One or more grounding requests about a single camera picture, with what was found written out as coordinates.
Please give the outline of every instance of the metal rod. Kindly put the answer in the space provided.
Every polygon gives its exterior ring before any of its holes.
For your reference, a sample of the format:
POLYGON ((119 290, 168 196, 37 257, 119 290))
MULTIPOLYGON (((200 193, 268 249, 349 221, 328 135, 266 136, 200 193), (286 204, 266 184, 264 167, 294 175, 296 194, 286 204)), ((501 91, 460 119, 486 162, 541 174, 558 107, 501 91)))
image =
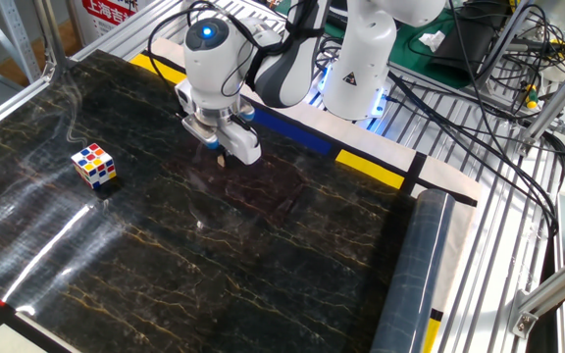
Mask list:
POLYGON ((525 8, 527 5, 531 5, 534 2, 535 0, 529 0, 521 1, 520 4, 518 4, 514 15, 505 26, 505 30, 500 34, 500 37, 496 40, 496 44, 494 44, 494 47, 481 65, 483 71, 480 73, 479 78, 477 78, 477 82, 475 82, 475 85, 479 89, 483 91, 488 90, 487 83, 491 72, 496 68, 496 64, 498 64, 498 61, 502 58, 502 54, 507 51, 507 47, 511 44, 511 38, 516 35, 521 24, 525 21, 527 15, 529 15, 529 11, 524 11, 525 8))
POLYGON ((58 23, 54 16, 50 0, 33 0, 38 16, 38 22, 45 35, 45 53, 49 55, 49 61, 55 65, 53 73, 48 73, 52 78, 59 77, 66 69, 69 68, 69 61, 65 55, 60 32, 58 31, 58 23))
POLYGON ((531 313, 539 317, 564 300, 565 266, 527 295, 518 308, 518 312, 531 313))
POLYGON ((542 134, 555 120, 559 112, 565 107, 565 80, 557 92, 550 98, 544 106, 538 118, 521 134, 521 139, 529 144, 539 140, 542 134))

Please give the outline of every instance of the black cable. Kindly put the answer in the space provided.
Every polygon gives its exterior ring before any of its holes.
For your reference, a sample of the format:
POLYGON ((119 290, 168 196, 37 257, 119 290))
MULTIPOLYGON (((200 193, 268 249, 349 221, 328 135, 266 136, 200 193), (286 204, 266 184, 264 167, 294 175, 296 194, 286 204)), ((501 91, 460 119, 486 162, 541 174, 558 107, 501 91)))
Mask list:
MULTIPOLYGON (((243 42, 243 45, 241 45, 241 48, 239 49, 239 55, 241 54, 241 52, 243 51, 243 48, 245 48, 245 44, 248 44, 249 42, 246 40, 245 42, 243 42)), ((228 83, 228 81, 232 78, 232 76, 234 76, 234 74, 236 74, 237 71, 241 70, 241 67, 243 65, 245 65, 245 63, 247 63, 250 58, 252 57, 252 51, 254 51, 254 48, 250 49, 250 53, 245 57, 245 60, 243 60, 243 62, 241 62, 241 64, 239 64, 236 69, 234 69, 230 75, 228 75, 228 77, 226 77, 226 79, 224 80, 224 83, 222 83, 222 95, 224 97, 233 97, 235 96, 238 92, 241 91, 241 88, 243 88, 243 85, 245 84, 244 81, 241 82, 241 84, 239 85, 239 87, 236 89, 236 91, 232 94, 226 94, 224 92, 224 87, 226 87, 226 83, 228 83)))
MULTIPOLYGON (((557 223, 557 215, 555 212, 555 207, 554 204, 552 202, 552 200, 550 200, 550 197, 548 196, 548 194, 543 190, 543 188, 529 175, 527 175, 526 173, 524 173, 524 171, 522 171, 522 169, 520 169, 518 166, 516 166, 510 159, 509 157, 504 153, 502 146, 500 145, 500 142, 498 142, 498 139, 496 138, 493 129, 491 128, 491 126, 489 125, 489 121, 488 121, 488 117, 486 114, 486 109, 483 106, 483 100, 481 99, 481 94, 479 92, 479 88, 477 87, 477 82, 476 79, 474 77, 474 74, 472 73, 472 69, 470 68, 470 62, 468 61, 468 54, 467 54, 467 50, 466 47, 464 45, 464 40, 463 40, 463 35, 461 33, 461 28, 459 26, 459 20, 457 18, 457 13, 454 9, 454 4, 452 2, 452 0, 448 0, 448 3, 450 4, 450 9, 452 11, 452 16, 453 19, 455 20, 455 29, 457 30, 457 36, 459 38, 459 43, 461 46, 461 51, 462 54, 464 56, 464 61, 466 64, 466 69, 468 72, 468 77, 470 78, 470 81, 472 82, 472 86, 474 88, 475 91, 475 95, 477 97, 477 100, 479 101, 479 107, 481 108, 481 113, 482 116, 481 118, 483 119, 483 122, 486 126, 486 129, 489 131, 490 133, 490 139, 493 141, 493 143, 496 145, 496 147, 498 148, 498 152, 500 153, 500 159, 501 161, 503 161, 505 164, 507 164, 512 170, 514 170, 514 172, 518 175, 518 177, 520 177, 520 179, 529 187, 530 191, 534 192, 534 189, 540 193, 540 195, 542 196, 544 202, 547 204, 548 206, 548 210, 547 212, 550 213, 550 217, 552 218, 552 220, 549 220, 548 217, 547 218, 547 223, 549 225, 550 230, 554 230, 553 233, 556 232, 558 225, 555 225, 555 223, 557 223)), ((539 8, 538 5, 527 5, 525 7, 525 9, 527 7, 537 7, 539 8)), ((543 22, 546 24, 546 18, 545 18, 545 13, 544 11, 542 12, 542 19, 543 22)))
MULTIPOLYGON (((418 106, 425 114, 427 114, 429 116, 429 118, 431 118, 431 120, 436 123, 441 130, 446 133, 449 137, 451 137, 455 143, 457 143, 461 148, 464 149, 464 151, 470 155, 472 158, 474 158, 477 162, 479 162, 482 166, 488 168, 491 172, 493 172, 497 177, 499 177, 500 179, 502 179, 503 181, 507 182, 509 185, 513 186, 516 190, 522 192, 525 197, 527 197, 528 199, 534 201, 537 205, 539 205, 542 209, 542 213, 544 214, 544 217, 546 219, 546 223, 548 225, 549 231, 552 231, 551 234, 557 232, 558 230, 558 222, 557 222, 557 218, 556 218, 556 214, 555 214, 555 209, 551 208, 550 206, 547 207, 547 205, 544 205, 544 203, 534 195, 532 195, 532 190, 531 188, 533 187, 532 185, 530 185, 528 182, 526 182, 526 185, 530 188, 530 191, 526 191, 523 188, 519 187, 518 185, 516 185, 516 183, 512 182, 511 180, 509 180, 506 176, 503 176, 501 172, 497 171, 495 168, 493 168, 492 166, 490 166, 487 162, 485 162, 481 157, 477 156, 474 152, 471 151, 471 149, 466 146, 462 141, 459 140, 459 138, 452 132, 452 128, 456 128, 459 130, 459 133, 469 137, 470 139, 472 139, 474 142, 476 142, 477 144, 479 144, 480 146, 484 147, 489 153, 491 153, 492 155, 496 156, 497 158, 501 159, 501 162, 505 163, 505 164, 510 164, 513 165, 513 163, 511 161, 506 161, 502 159, 502 156, 504 155, 504 152, 499 152, 496 151, 494 148, 492 148, 491 146, 489 146, 487 143, 485 143, 484 141, 481 141, 477 136, 473 135, 472 133, 466 131, 465 129, 461 129, 459 125, 451 122, 449 119, 443 117, 442 115, 440 115, 438 112, 436 112, 435 110, 433 110, 431 107, 429 107, 420 97, 418 97, 415 93, 413 93, 404 83, 404 81, 402 81, 402 79, 400 79, 398 76, 396 76, 393 72, 389 72, 388 73, 389 78, 391 78, 391 80, 396 84, 396 86, 398 86, 398 88, 400 88, 400 90, 407 96, 407 98, 409 98, 414 104, 416 104, 416 106, 418 106)), ((516 174, 518 175, 518 177, 522 178, 522 175, 524 175, 524 171, 522 171, 520 168, 515 167, 512 168, 516 174)))

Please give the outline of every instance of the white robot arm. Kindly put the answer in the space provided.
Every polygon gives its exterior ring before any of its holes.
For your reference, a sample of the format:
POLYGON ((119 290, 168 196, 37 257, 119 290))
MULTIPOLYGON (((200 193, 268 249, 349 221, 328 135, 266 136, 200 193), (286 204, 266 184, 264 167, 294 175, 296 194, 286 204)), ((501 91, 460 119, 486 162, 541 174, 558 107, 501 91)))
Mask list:
MULTIPOLYGON (((193 1, 185 1, 183 9, 193 1)), ((292 0, 285 34, 262 20, 204 19, 185 34, 188 79, 177 85, 189 116, 184 127, 209 148, 222 145, 244 164, 261 156, 256 132, 246 123, 254 109, 240 97, 244 82, 274 108, 299 103, 308 93, 314 60, 331 0, 292 0)), ((339 60, 324 90, 327 108, 347 119, 363 119, 386 79, 395 40, 395 18, 424 25, 441 11, 443 0, 348 1, 348 29, 339 60), (355 84, 350 84, 350 73, 355 84)))

